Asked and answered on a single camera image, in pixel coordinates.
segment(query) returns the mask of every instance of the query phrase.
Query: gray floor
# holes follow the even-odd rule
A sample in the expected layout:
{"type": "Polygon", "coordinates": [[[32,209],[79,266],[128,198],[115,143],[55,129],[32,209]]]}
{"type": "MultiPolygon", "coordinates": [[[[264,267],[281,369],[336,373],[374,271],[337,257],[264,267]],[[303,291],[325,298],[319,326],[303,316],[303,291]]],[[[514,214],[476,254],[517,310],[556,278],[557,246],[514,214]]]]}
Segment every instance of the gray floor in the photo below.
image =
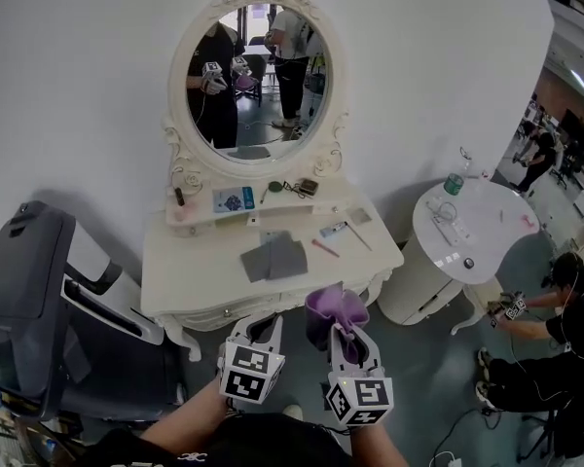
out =
{"type": "MultiPolygon", "coordinates": [[[[502,287],[521,289],[527,296],[541,292],[540,279],[548,271],[550,255],[542,235],[521,240],[509,251],[499,270],[497,277],[502,287]]],[[[477,349],[485,345],[494,356],[511,359],[508,336],[492,329],[487,320],[454,337],[450,335],[450,329],[470,311],[470,304],[459,295],[429,319],[405,327],[389,322],[376,305],[370,307],[371,321],[366,331],[379,345],[385,371],[394,381],[395,408],[385,420],[385,427],[412,466],[427,465],[454,420],[478,406],[473,393],[477,349]]],[[[187,367],[191,394],[212,378],[214,355],[231,328],[197,334],[205,355],[203,361],[187,367]]],[[[336,426],[332,414],[323,409],[320,389],[329,372],[326,356],[306,339],[301,308],[284,314],[281,351],[286,356],[284,371],[264,406],[256,412],[280,411],[288,404],[298,403],[306,420],[336,426]]],[[[515,351],[519,358],[551,352],[547,341],[515,341],[515,351]]],[[[453,451],[468,467],[508,467],[516,465],[517,445],[523,445],[527,435],[519,414],[504,413],[499,426],[489,431],[483,418],[473,413],[461,422],[442,449],[453,451]]],[[[347,440],[343,445],[349,448],[347,440]]],[[[437,466],[447,465],[448,459],[446,455],[440,457],[437,466]]],[[[522,465],[545,465],[546,460],[541,461],[535,454],[522,465]]]]}
{"type": "MultiPolygon", "coordinates": [[[[303,125],[309,126],[315,119],[321,102],[322,95],[314,94],[305,89],[301,106],[303,125]]],[[[273,120],[279,119],[281,116],[278,83],[273,76],[265,77],[261,106],[258,105],[256,98],[242,96],[237,100],[237,146],[258,145],[277,139],[286,140],[292,130],[275,128],[271,125],[273,120]]]]}

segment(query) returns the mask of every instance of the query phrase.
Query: headset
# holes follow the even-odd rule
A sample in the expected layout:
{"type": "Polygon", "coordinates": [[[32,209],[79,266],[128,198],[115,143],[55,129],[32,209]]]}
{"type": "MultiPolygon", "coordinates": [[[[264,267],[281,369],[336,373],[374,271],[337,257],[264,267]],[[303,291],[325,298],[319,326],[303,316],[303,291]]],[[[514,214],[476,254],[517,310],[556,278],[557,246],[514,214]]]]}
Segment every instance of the headset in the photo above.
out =
{"type": "MultiPolygon", "coordinates": [[[[568,301],[571,299],[571,294],[573,294],[573,290],[575,289],[575,286],[577,285],[577,280],[579,279],[579,276],[580,276],[579,267],[580,267],[580,264],[583,263],[582,260],[577,256],[577,254],[575,254],[575,252],[572,251],[571,254],[575,258],[575,269],[576,269],[576,272],[575,272],[575,280],[573,280],[573,285],[571,286],[571,289],[568,292],[568,295],[566,296],[565,304],[563,305],[563,313],[561,314],[561,331],[563,332],[563,337],[565,338],[565,341],[568,344],[569,350],[575,356],[577,356],[579,359],[584,360],[584,356],[577,354],[577,352],[573,349],[573,344],[571,343],[571,341],[565,335],[565,327],[564,327],[566,305],[567,305],[568,301]]],[[[512,335],[510,336],[510,350],[511,350],[511,353],[513,354],[513,358],[515,359],[515,363],[517,365],[519,365],[520,369],[522,369],[524,371],[524,374],[526,374],[528,377],[530,377],[532,379],[532,382],[534,382],[534,386],[536,387],[536,393],[538,394],[538,397],[539,397],[539,399],[541,401],[549,401],[552,398],[558,396],[559,394],[562,394],[562,393],[565,392],[565,391],[559,391],[557,393],[554,393],[553,395],[551,395],[548,398],[543,398],[541,396],[540,389],[538,388],[538,383],[536,382],[536,380],[534,379],[534,377],[531,377],[528,374],[528,372],[526,372],[526,369],[522,366],[522,364],[519,362],[519,360],[515,356],[515,349],[513,347],[513,338],[512,338],[512,335]]]]}

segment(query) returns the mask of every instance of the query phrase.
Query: vanity table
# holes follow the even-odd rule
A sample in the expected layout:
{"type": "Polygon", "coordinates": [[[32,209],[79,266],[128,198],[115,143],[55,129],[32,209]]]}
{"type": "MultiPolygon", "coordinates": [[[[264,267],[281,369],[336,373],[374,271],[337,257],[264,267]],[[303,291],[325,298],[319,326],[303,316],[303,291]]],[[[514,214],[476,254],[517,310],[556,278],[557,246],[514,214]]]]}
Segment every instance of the vanity table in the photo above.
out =
{"type": "Polygon", "coordinates": [[[165,210],[152,215],[147,226],[141,310],[162,325],[172,341],[191,349],[191,361],[198,361],[201,351],[190,331],[212,331],[259,311],[301,306],[308,293],[337,282],[370,304],[393,269],[403,264],[372,202],[346,179],[346,91],[346,60],[339,39],[311,0],[215,0],[186,31],[168,81],[163,129],[172,148],[169,185],[165,210]],[[217,150],[216,137],[206,141],[202,136],[200,113],[187,109],[187,71],[196,69],[194,50],[204,33],[212,34],[227,13],[255,3],[280,5],[307,21],[322,40],[327,86],[312,125],[298,140],[283,132],[281,140],[258,147],[267,152],[254,151],[256,144],[242,148],[254,156],[239,159],[234,157],[236,148],[217,150]],[[318,184],[315,195],[267,192],[272,182],[293,187],[302,179],[318,184]],[[252,190],[253,209],[215,212],[220,191],[246,187],[252,190]],[[359,208],[365,216],[355,225],[353,211],[359,208]],[[362,239],[349,228],[327,238],[320,235],[321,229],[343,221],[362,239]],[[307,272],[251,282],[240,255],[259,247],[264,233],[280,232],[300,241],[307,272]],[[313,245],[315,239],[339,257],[313,245]]]}
{"type": "MultiPolygon", "coordinates": [[[[465,180],[455,197],[445,192],[443,183],[424,193],[414,209],[413,227],[414,235],[403,249],[405,265],[389,279],[378,301],[383,314],[401,325],[421,322],[465,285],[492,280],[513,244],[539,231],[536,215],[523,198],[473,178],[465,180]],[[432,220],[437,197],[454,205],[470,239],[452,245],[442,236],[432,220]]],[[[467,299],[478,311],[474,297],[467,299]]]]}

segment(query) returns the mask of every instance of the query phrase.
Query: white vanity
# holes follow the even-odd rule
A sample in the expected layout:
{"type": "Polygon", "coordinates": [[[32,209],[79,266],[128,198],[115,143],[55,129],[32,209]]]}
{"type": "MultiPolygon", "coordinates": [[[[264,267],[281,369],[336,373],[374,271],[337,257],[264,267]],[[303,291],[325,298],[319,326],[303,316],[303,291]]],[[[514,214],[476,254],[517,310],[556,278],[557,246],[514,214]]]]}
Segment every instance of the white vanity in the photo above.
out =
{"type": "MultiPolygon", "coordinates": [[[[165,328],[170,339],[192,349],[192,361],[199,360],[201,352],[189,334],[191,330],[212,331],[254,312],[291,309],[302,305],[307,293],[341,281],[369,304],[392,270],[403,264],[403,256],[374,205],[347,181],[344,173],[346,69],[335,30],[311,0],[215,0],[184,34],[170,68],[169,112],[163,121],[166,141],[173,150],[166,206],[148,223],[141,309],[165,328]],[[201,68],[196,60],[209,60],[204,51],[211,50],[213,41],[220,37],[225,41],[226,36],[234,41],[233,33],[219,27],[219,18],[256,3],[277,4],[294,12],[300,23],[296,30],[303,35],[309,28],[309,35],[319,37],[326,63],[326,88],[315,116],[311,111],[304,116],[302,107],[301,120],[294,122],[296,129],[277,132],[266,126],[260,136],[274,133],[272,138],[242,146],[239,158],[235,154],[240,154],[240,144],[225,147],[217,138],[225,128],[221,125],[218,129],[216,124],[219,118],[233,119],[236,113],[219,116],[209,109],[208,103],[225,110],[225,98],[212,100],[215,95],[207,93],[208,85],[200,85],[199,78],[191,77],[201,68]],[[294,187],[302,179],[318,184],[312,197],[289,190],[267,192],[271,182],[288,182],[294,187]],[[254,209],[214,211],[218,191],[244,187],[251,188],[254,209]],[[359,208],[367,216],[355,225],[350,213],[359,208]],[[321,229],[343,221],[352,230],[344,229],[326,238],[320,235],[321,229]],[[249,281],[240,255],[260,246],[264,232],[280,231],[288,231],[293,240],[303,244],[307,272],[249,281]],[[314,239],[339,257],[312,244],[314,239]]],[[[230,76],[224,79],[225,84],[230,82],[230,76]]],[[[285,75],[279,79],[280,83],[287,81],[285,75]]],[[[240,103],[246,99],[238,99],[237,90],[233,94],[240,115],[240,103]]],[[[307,86],[305,94],[311,95],[307,86]]],[[[280,96],[281,101],[289,100],[287,91],[282,90],[280,96]]],[[[244,129],[243,120],[238,120],[238,126],[244,129]]]]}

